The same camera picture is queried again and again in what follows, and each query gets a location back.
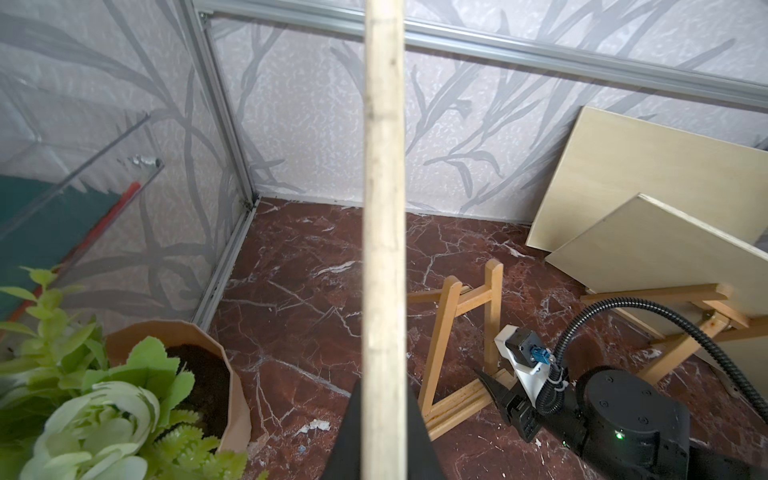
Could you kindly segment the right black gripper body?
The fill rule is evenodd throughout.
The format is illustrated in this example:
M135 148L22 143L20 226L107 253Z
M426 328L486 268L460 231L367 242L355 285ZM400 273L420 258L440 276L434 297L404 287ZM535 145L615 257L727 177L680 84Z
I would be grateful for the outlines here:
M523 387L476 370L503 422L526 442L544 429L606 479L685 479L690 412L644 380L596 367L565 390L562 408L538 413Z

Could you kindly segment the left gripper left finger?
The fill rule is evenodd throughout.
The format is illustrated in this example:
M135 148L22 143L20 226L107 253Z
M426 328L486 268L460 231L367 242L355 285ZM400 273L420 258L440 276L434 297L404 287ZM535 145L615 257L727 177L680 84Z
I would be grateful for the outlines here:
M361 479L362 381L358 380L347 404L336 441L321 480Z

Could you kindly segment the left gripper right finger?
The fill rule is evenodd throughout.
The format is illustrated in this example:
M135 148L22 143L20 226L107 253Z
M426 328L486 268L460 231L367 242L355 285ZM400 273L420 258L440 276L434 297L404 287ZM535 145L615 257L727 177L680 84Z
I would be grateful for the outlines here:
M445 480L445 473L412 391L408 391L407 400L407 479Z

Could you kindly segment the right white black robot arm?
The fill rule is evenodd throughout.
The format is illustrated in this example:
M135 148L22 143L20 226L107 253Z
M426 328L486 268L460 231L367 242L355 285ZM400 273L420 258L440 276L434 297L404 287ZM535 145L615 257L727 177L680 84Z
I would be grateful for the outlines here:
M559 284L504 296L506 324L522 324L548 344L581 311L581 289ZM573 377L608 365L632 373L655 358L646 335L620 317L607 313L582 327L567 351ZM698 358L686 360L657 385L691 412L691 437L696 445L767 465L767 427L741 399L730 396L710 367ZM594 479L596 473L549 433L526 443L505 427L497 412L486 408L451 435L436 442L442 466L451 479Z

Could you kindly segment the artificial flower bouquet in pot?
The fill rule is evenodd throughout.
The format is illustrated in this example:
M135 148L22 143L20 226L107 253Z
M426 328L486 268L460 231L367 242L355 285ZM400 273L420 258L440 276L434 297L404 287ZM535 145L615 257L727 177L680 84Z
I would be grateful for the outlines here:
M34 326L1 364L5 479L240 479L250 410L225 349L198 326L145 321L104 335L62 306L56 269L5 286Z

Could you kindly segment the light plywood board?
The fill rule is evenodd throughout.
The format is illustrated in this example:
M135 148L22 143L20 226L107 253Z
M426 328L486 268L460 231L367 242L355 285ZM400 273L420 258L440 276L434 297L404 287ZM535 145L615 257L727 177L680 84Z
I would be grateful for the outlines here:
M362 447L365 479L407 476L404 4L364 18Z
M585 107L526 244L554 251L638 194L754 244L767 228L767 154Z
M721 284L728 307L767 314L766 252L644 194L546 260L596 293Z

